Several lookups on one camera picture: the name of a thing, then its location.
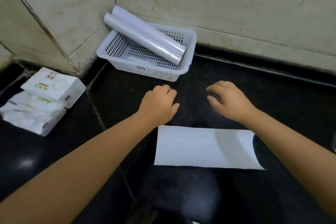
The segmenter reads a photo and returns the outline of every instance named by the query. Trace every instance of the opened tissue pack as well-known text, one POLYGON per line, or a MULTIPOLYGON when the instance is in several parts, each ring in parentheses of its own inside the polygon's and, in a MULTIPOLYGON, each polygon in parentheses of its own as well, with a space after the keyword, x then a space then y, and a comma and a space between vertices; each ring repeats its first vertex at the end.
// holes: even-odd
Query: opened tissue pack
POLYGON ((42 67, 21 88, 37 97, 60 101, 69 109, 84 93, 86 86, 77 77, 42 67))
POLYGON ((67 110, 61 102, 53 102, 22 91, 0 108, 3 120, 46 136, 67 110))

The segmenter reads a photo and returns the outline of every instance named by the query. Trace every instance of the roll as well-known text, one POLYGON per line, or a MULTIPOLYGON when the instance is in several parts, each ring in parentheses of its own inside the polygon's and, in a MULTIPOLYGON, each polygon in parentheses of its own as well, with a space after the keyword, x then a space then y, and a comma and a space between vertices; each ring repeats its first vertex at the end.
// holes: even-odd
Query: roll
POLYGON ((141 31, 127 24, 126 22, 121 21, 112 14, 106 14, 104 17, 104 22, 110 27, 112 27, 114 30, 129 37, 138 44, 141 44, 142 46, 146 47, 147 49, 161 56, 162 58, 170 61, 171 63, 175 65, 178 65, 180 63, 182 57, 179 56, 177 53, 173 52, 169 48, 153 40, 152 38, 145 35, 141 31))
POLYGON ((146 22, 129 13, 128 11, 122 9, 118 5, 114 7, 112 15, 122 20, 123 22, 126 22, 138 31, 141 31, 145 35, 149 36, 153 40, 169 48, 180 56, 183 56, 184 52, 186 51, 186 47, 184 45, 170 38, 166 34, 147 24, 146 22))

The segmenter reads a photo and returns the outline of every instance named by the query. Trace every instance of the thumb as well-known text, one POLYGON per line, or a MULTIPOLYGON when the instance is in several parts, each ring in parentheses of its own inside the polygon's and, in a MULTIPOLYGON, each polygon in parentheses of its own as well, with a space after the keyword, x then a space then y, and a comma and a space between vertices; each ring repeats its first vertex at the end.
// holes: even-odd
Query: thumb
POLYGON ((173 104, 173 106, 171 107, 171 112, 172 112, 173 116, 176 114, 179 107, 180 107, 179 103, 173 104))
POLYGON ((218 102, 213 96, 207 96, 207 99, 211 105, 211 107, 215 110, 219 110, 222 107, 222 104, 218 102))

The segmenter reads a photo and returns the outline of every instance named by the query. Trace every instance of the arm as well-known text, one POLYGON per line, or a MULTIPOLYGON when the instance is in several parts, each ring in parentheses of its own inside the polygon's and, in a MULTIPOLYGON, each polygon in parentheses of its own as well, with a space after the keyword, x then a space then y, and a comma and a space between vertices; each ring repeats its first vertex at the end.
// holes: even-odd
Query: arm
POLYGON ((319 205, 336 218, 334 153, 255 108, 232 82, 216 82, 207 91, 221 96, 222 103, 208 96, 214 109, 259 136, 319 205))
POLYGON ((70 223, 124 157, 155 127, 170 121, 175 90, 156 86, 139 110, 97 135, 11 194, 0 204, 0 223, 70 223))

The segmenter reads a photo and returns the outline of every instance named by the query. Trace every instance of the basket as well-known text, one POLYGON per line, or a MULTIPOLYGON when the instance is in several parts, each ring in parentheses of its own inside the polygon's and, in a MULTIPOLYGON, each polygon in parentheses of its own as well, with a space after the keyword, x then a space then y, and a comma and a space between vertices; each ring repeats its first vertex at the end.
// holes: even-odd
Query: basket
POLYGON ((189 69, 197 35, 190 29, 149 24, 187 47, 178 66, 115 30, 100 44, 97 56, 107 59, 116 69, 175 82, 180 74, 187 73, 189 69))

